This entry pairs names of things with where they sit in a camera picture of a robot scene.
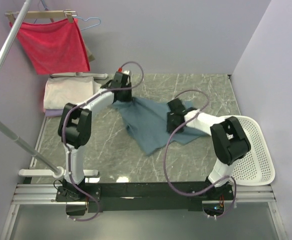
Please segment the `blue t shirt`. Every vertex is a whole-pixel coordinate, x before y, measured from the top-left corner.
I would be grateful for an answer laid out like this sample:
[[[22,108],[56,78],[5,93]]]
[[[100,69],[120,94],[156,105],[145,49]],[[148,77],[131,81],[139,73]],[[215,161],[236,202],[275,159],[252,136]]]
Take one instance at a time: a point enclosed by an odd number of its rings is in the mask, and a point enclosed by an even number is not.
[[[128,135],[145,155],[166,146],[170,138],[166,130],[170,108],[166,103],[134,97],[130,102],[116,101],[112,107],[120,113]]]

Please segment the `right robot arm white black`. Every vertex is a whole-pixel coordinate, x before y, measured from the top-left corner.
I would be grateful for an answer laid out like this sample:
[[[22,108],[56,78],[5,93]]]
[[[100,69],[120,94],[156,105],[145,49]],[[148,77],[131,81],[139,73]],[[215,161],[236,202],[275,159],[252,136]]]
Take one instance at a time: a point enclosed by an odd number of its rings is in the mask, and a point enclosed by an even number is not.
[[[206,194],[208,198],[219,198],[229,185],[228,181],[237,162],[251,150],[251,144],[238,118],[217,117],[201,112],[193,107],[186,108],[178,98],[168,102],[170,111],[167,113],[167,131],[171,137],[183,132],[184,127],[199,130],[211,136],[217,160],[213,170],[205,180],[203,190],[194,193],[181,192],[170,180],[168,185],[178,194],[194,197]]]

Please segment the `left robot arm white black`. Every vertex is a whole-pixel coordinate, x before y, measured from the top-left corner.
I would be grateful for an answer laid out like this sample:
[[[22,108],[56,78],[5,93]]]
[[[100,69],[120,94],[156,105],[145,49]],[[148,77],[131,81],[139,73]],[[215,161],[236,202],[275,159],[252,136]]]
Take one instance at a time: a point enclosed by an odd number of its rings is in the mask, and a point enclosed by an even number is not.
[[[114,78],[89,99],[65,105],[59,124],[58,134],[66,152],[65,181],[72,185],[68,195],[74,201],[80,201],[86,194],[86,189],[80,183],[85,179],[83,168],[84,146],[91,137],[92,120],[101,110],[116,101],[128,102],[132,99],[131,72],[119,69]]]

